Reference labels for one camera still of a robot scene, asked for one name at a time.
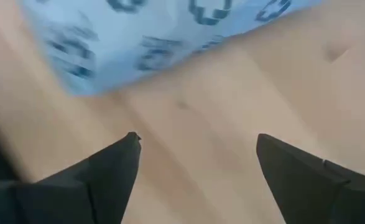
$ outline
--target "floor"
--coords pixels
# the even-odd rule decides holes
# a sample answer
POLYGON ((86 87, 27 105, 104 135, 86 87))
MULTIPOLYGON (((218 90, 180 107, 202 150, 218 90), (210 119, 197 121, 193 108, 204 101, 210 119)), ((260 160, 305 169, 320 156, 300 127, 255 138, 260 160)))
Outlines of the floor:
POLYGON ((268 133, 365 174, 365 1, 324 0, 103 96, 66 94, 0 1, 0 139, 36 181, 142 137, 124 223, 283 223, 255 154, 268 133))

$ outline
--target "light wood floor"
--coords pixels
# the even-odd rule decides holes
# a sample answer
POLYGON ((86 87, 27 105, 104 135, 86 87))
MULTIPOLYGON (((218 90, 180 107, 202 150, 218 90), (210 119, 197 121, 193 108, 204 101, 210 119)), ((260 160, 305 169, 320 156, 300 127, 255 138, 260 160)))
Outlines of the light wood floor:
POLYGON ((365 1, 324 0, 103 96, 66 94, 0 0, 0 139, 29 181, 137 131, 125 224, 283 223, 259 133, 365 174, 365 1))

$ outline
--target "patterned fabric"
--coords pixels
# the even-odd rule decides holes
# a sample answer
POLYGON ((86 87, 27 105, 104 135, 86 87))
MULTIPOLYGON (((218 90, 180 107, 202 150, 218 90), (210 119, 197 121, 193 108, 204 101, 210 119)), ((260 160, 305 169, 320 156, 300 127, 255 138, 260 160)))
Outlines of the patterned fabric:
POLYGON ((320 0, 20 0, 49 63, 90 95, 320 0))

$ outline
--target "light blue fabric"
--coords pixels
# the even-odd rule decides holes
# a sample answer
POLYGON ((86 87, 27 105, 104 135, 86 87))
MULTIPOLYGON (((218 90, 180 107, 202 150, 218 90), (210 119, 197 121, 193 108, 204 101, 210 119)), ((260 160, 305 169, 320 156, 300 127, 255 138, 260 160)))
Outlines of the light blue fabric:
POLYGON ((319 0, 21 0, 42 50, 74 94, 92 95, 319 0))

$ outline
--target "dark blue print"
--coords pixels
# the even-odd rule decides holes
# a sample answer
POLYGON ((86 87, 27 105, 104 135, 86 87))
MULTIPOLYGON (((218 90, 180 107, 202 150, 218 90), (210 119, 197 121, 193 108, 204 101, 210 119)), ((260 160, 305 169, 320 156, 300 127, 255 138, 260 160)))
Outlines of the dark blue print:
POLYGON ((256 16, 256 21, 269 22, 278 18, 292 4, 292 0, 271 0, 256 16))
POLYGON ((146 49, 137 63, 141 71, 161 70, 170 65, 174 52, 182 45, 181 41, 145 37, 142 46, 146 49))
POLYGON ((128 12, 128 13, 137 13, 138 9, 140 9, 145 3, 146 0, 107 0, 109 5, 116 12, 128 12))
POLYGON ((52 56, 61 70, 81 78, 93 75, 91 65, 95 55, 86 44, 71 39, 50 40, 47 43, 54 48, 52 56))
POLYGON ((165 49, 148 50, 138 63, 137 68, 142 71, 160 70, 169 64, 172 53, 165 49))
POLYGON ((231 10, 232 0, 219 0, 224 1, 224 8, 222 9, 214 9, 213 15, 211 18, 205 17, 205 7, 197 6, 196 0, 190 0, 189 2, 189 11, 193 14, 194 20, 201 25, 207 26, 215 26, 222 19, 225 19, 231 10))
POLYGON ((197 50, 195 53, 202 53, 214 46, 217 46, 218 44, 222 43, 222 41, 224 41, 224 39, 225 39, 225 37, 223 37, 221 35, 215 35, 209 42, 202 45, 201 48, 199 50, 197 50))
POLYGON ((49 27, 47 45, 56 67, 80 78, 94 74, 95 54, 87 44, 97 41, 90 20, 81 12, 75 24, 52 24, 49 27))

